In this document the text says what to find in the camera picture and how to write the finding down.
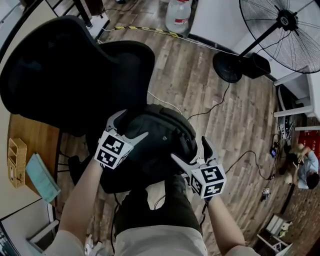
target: wooden tabletop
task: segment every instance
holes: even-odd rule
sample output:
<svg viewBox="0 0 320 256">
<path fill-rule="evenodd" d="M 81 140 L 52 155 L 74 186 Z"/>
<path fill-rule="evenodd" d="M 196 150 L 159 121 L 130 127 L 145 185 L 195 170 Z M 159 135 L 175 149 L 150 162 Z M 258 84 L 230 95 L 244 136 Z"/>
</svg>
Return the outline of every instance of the wooden tabletop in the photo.
<svg viewBox="0 0 320 256">
<path fill-rule="evenodd" d="M 18 114 L 11 114 L 8 128 L 9 138 L 20 138 L 27 146 L 26 164 L 34 153 L 39 153 L 45 166 L 55 177 L 57 146 L 60 130 L 46 123 L 34 121 Z M 28 174 L 25 184 L 38 193 Z"/>
</svg>

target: beige wall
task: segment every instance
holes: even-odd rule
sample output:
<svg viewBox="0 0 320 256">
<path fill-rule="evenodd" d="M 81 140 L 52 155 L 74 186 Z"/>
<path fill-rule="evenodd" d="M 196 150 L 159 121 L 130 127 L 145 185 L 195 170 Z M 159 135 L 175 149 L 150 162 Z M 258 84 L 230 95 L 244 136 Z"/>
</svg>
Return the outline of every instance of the beige wall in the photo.
<svg viewBox="0 0 320 256">
<path fill-rule="evenodd" d="M 10 53 L 18 43 L 39 25 L 56 18 L 48 4 L 43 1 L 22 25 L 11 42 L 1 63 L 0 72 Z M 0 218 L 3 218 L 39 199 L 40 197 L 27 186 L 14 188 L 8 179 L 7 171 L 7 139 L 10 113 L 0 101 Z"/>
</svg>

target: black bag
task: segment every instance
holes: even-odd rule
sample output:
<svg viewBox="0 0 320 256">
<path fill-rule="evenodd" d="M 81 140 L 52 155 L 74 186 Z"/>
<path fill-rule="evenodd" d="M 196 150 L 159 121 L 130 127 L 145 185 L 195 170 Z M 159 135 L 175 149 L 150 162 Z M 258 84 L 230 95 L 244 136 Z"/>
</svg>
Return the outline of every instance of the black bag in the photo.
<svg viewBox="0 0 320 256">
<path fill-rule="evenodd" d="M 129 139 L 145 132 L 148 136 L 135 145 L 114 170 L 104 168 L 100 184 L 106 193 L 146 188 L 174 174 L 182 174 L 183 170 L 172 160 L 171 153 L 186 162 L 197 154 L 193 127 L 181 114 L 161 105 L 151 104 L 143 110 L 127 111 L 114 124 L 117 132 Z M 86 159 L 83 163 L 87 165 L 89 161 Z"/>
</svg>

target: books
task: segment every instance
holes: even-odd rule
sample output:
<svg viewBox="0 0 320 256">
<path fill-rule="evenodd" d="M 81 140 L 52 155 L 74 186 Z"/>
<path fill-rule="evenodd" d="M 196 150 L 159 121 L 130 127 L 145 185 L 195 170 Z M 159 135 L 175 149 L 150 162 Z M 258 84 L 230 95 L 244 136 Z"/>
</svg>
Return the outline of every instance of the books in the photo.
<svg viewBox="0 0 320 256">
<path fill-rule="evenodd" d="M 54 178 L 51 176 L 38 153 L 33 154 L 30 158 L 26 165 L 26 172 L 40 196 L 47 203 L 53 201 L 60 193 L 61 189 L 55 183 Z"/>
</svg>

